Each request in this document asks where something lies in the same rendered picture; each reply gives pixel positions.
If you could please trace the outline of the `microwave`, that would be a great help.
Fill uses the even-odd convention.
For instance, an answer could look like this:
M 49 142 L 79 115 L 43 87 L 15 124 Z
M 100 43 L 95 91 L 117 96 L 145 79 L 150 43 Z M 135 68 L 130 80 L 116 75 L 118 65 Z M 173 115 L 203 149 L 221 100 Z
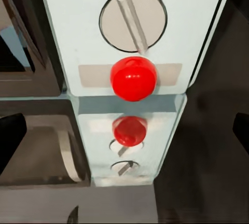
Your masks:
M 184 93 L 226 0 L 0 0 L 0 98 Z

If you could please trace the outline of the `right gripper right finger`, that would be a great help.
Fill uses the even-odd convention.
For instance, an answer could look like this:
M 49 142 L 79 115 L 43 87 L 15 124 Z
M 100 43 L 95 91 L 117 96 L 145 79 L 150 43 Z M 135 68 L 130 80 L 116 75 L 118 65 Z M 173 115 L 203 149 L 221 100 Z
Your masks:
M 249 154 L 249 114 L 237 113 L 233 124 L 233 132 Z

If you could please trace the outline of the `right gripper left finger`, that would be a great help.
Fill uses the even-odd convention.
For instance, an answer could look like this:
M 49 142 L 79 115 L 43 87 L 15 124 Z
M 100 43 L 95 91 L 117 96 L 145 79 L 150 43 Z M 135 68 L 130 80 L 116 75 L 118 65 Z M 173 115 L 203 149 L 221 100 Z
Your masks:
M 27 132 L 22 113 L 0 118 L 0 175 Z

